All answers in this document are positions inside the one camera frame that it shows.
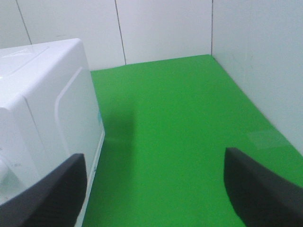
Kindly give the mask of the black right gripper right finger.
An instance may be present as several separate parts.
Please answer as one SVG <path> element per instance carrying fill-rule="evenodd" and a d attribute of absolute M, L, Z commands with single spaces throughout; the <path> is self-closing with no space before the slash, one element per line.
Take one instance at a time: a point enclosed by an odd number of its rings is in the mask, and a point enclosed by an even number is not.
<path fill-rule="evenodd" d="M 226 148 L 224 186 L 247 227 L 301 227 L 303 189 L 237 148 Z"/>

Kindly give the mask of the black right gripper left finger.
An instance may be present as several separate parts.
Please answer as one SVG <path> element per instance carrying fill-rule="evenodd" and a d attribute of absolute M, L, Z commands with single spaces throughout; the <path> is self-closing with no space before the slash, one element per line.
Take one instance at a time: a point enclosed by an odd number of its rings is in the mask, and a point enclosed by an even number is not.
<path fill-rule="evenodd" d="M 0 207 L 2 227 L 73 227 L 87 190 L 85 157 L 73 154 Z"/>

